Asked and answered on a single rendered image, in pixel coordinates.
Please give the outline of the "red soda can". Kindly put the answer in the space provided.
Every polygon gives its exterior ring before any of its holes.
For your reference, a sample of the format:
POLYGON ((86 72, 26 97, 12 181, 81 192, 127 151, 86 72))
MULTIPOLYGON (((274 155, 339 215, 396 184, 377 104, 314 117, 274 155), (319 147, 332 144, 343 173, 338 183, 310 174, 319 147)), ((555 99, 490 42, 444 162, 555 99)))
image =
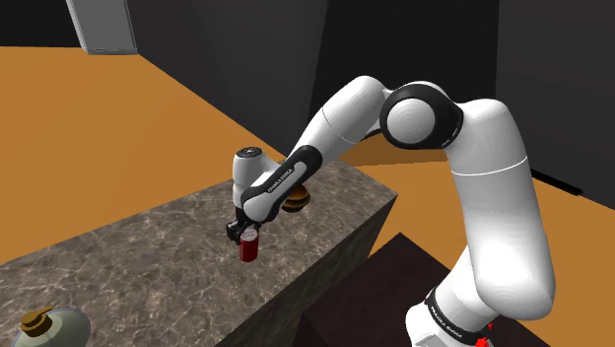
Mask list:
POLYGON ((259 233, 254 228, 246 229, 239 238, 239 259, 251 262, 258 255, 259 233))

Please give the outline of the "brown burger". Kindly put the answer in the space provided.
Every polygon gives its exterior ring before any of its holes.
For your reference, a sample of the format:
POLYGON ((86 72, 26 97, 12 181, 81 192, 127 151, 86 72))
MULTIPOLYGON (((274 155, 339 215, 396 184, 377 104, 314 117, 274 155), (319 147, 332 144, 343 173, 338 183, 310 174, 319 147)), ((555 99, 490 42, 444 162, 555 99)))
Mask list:
POLYGON ((282 209, 285 212, 294 213, 301 211, 310 202, 310 194, 308 189, 300 185, 298 186, 282 204, 282 209))

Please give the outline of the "dark robot stand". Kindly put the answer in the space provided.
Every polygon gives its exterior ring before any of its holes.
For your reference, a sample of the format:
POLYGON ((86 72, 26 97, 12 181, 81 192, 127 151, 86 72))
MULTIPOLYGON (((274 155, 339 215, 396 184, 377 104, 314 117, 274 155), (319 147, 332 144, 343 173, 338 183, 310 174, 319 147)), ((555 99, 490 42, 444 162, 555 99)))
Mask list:
POLYGON ((456 300, 489 311, 478 296, 468 251, 448 270, 398 234, 304 311, 293 347, 413 347, 406 314, 433 288, 447 313, 456 300))

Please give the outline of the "grey pot lid brass knob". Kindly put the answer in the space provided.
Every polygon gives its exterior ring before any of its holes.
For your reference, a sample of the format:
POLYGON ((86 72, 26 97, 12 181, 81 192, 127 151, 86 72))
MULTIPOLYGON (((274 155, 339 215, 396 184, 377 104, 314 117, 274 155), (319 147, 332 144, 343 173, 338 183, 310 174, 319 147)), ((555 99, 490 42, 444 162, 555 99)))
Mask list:
POLYGON ((27 312, 11 347, 87 347, 91 322, 76 309, 48 306, 27 312))

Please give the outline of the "grey door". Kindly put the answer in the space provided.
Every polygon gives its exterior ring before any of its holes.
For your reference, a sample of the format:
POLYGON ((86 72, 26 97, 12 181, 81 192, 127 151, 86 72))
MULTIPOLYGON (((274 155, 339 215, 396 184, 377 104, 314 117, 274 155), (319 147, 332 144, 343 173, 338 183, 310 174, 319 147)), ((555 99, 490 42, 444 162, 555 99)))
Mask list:
POLYGON ((81 47, 90 55, 133 55, 127 0, 65 0, 81 47))

